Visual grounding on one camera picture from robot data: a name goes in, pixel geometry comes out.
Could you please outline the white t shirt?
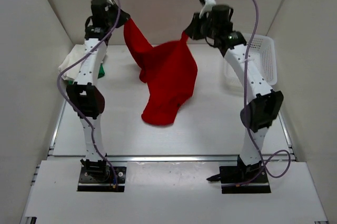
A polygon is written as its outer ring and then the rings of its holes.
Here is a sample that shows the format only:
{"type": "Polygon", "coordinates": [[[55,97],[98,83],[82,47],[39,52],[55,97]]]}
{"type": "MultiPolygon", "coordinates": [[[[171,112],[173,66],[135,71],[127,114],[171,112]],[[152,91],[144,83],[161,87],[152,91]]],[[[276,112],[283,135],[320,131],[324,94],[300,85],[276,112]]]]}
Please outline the white t shirt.
{"type": "MultiPolygon", "coordinates": [[[[75,45],[70,53],[66,56],[65,60],[58,67],[58,71],[61,72],[67,67],[73,65],[85,55],[85,45],[75,45]]],[[[79,73],[81,63],[77,64],[73,68],[69,69],[62,75],[62,79],[65,81],[74,81],[79,73]]]]}

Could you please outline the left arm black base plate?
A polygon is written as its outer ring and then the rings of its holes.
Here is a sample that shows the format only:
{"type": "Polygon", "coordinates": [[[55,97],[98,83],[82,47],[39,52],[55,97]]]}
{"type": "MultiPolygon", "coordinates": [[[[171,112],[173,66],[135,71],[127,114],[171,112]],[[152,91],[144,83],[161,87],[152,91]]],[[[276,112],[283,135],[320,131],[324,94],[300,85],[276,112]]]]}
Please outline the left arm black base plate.
{"type": "Polygon", "coordinates": [[[78,179],[77,191],[80,192],[124,192],[127,167],[114,167],[117,181],[115,181],[114,173],[108,165],[105,170],[96,169],[90,170],[81,167],[80,176],[78,179]]]}

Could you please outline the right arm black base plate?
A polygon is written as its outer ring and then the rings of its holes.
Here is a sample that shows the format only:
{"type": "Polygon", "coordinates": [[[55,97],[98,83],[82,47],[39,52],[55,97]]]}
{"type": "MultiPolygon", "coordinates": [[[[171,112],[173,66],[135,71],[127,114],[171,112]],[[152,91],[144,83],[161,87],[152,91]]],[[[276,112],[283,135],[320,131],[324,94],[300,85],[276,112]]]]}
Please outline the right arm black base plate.
{"type": "Polygon", "coordinates": [[[222,194],[264,194],[271,193],[267,174],[253,172],[244,175],[237,166],[220,166],[219,174],[206,178],[208,182],[220,182],[222,194]]]}

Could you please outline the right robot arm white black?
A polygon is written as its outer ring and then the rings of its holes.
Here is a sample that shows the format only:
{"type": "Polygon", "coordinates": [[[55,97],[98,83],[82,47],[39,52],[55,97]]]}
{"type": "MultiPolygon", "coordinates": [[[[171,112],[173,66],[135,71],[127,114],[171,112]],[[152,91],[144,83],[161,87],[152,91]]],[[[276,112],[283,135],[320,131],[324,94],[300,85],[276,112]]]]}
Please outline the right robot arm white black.
{"type": "Polygon", "coordinates": [[[205,4],[193,15],[185,31],[193,40],[212,39],[210,46],[219,49],[244,88],[244,108],[240,117],[246,133],[237,158],[236,175],[248,182],[262,166],[264,139],[277,118],[284,96],[281,91],[273,90],[250,58],[251,41],[234,31],[233,12],[228,5],[205,4]]]}

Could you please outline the red t shirt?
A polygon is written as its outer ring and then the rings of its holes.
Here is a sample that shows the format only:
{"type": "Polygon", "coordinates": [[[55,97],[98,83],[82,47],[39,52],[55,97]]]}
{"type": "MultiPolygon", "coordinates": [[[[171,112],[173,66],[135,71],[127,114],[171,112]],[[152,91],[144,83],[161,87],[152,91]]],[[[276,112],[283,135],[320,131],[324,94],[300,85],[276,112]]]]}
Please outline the red t shirt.
{"type": "Polygon", "coordinates": [[[173,124],[180,107],[192,97],[197,77],[189,37],[183,32],[179,40],[152,46],[133,20],[125,23],[123,35],[150,94],[142,120],[154,126],[173,124]]]}

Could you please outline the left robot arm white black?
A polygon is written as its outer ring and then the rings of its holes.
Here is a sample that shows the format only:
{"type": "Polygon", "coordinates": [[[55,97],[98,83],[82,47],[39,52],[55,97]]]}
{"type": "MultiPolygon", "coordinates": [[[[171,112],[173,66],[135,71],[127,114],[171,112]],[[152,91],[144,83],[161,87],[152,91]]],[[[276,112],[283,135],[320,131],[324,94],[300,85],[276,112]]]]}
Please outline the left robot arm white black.
{"type": "Polygon", "coordinates": [[[84,171],[97,182],[115,183],[115,171],[107,160],[102,142],[101,115],[105,99],[97,88],[97,81],[111,30],[123,26],[130,15],[111,0],[92,0],[91,11],[85,23],[84,60],[73,84],[66,87],[66,93],[84,130],[86,156],[81,160],[84,171]]]}

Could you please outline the green t shirt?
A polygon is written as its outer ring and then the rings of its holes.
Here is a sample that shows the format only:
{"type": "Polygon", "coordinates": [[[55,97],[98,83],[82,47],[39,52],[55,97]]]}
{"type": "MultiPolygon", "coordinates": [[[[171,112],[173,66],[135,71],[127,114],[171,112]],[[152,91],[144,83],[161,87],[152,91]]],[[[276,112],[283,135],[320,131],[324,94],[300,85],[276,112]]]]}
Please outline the green t shirt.
{"type": "Polygon", "coordinates": [[[105,76],[105,71],[104,71],[104,68],[103,68],[103,64],[100,65],[100,68],[99,68],[99,71],[98,71],[98,78],[102,78],[105,76]]]}

